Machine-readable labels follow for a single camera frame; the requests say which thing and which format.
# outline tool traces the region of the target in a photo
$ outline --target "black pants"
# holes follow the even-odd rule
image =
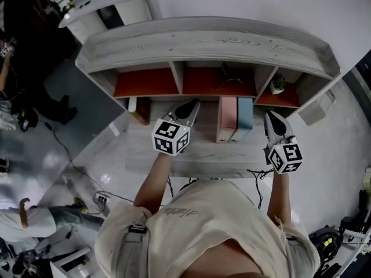
[[[12,111],[13,108],[15,111],[35,108],[42,116],[55,122],[65,120],[68,110],[50,97],[42,83],[26,88],[25,93],[19,95],[12,102]]]

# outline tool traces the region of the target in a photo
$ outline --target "grey floor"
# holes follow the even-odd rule
[[[76,118],[65,126],[48,121],[73,158],[122,113],[116,103],[76,68],[76,54],[62,62],[45,80],[53,98],[60,100],[67,94],[71,106],[78,108]],[[25,133],[3,131],[0,134],[0,157],[9,157],[11,162],[10,173],[0,175],[0,208],[14,206],[24,197],[37,204],[66,167],[65,150],[43,123]]]
[[[290,176],[292,217],[304,224],[309,232],[326,224],[338,225],[344,216],[352,215],[357,210],[362,178],[365,168],[371,163],[371,128],[360,106],[343,81],[332,88],[332,93],[336,100],[326,111],[326,117],[316,124],[307,126],[299,115],[289,119],[304,153],[304,164]],[[128,126],[128,118],[129,116],[123,114],[113,123],[119,132],[123,132],[121,135],[116,137],[111,125],[94,139],[76,161],[79,165],[85,165],[88,174],[106,191],[133,200],[145,175],[125,170],[125,129]],[[254,180],[229,180],[236,183],[254,203],[258,203]],[[188,178],[172,177],[175,192],[187,182]],[[266,211],[268,206],[271,184],[270,177],[259,182],[263,194],[263,211]],[[84,199],[91,213],[98,212],[101,207],[93,203],[92,196],[99,189],[88,177],[67,169],[43,194],[39,205],[65,205],[71,203],[75,196],[79,196]],[[163,203],[170,199],[167,188]],[[105,217],[118,201],[119,199],[110,197],[102,217]],[[49,242],[60,240],[60,236],[64,234],[65,232],[57,232],[49,238]],[[72,239],[53,246],[52,254],[66,253],[84,246],[93,247],[96,236],[96,232],[79,227],[79,232],[74,233]],[[103,277],[94,256],[91,255],[90,258],[91,262],[87,265],[90,276]]]

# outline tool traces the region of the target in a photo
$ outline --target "wooden shelf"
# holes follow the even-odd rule
[[[279,107],[299,108],[299,98],[296,93],[296,86],[293,83],[287,83],[285,90],[281,94],[273,95],[268,86],[257,100],[256,105],[270,105]]]
[[[115,98],[177,95],[170,68],[124,72],[118,75]]]
[[[183,94],[256,97],[254,74],[249,69],[232,69],[238,81],[225,81],[221,68],[186,68],[183,79]]]

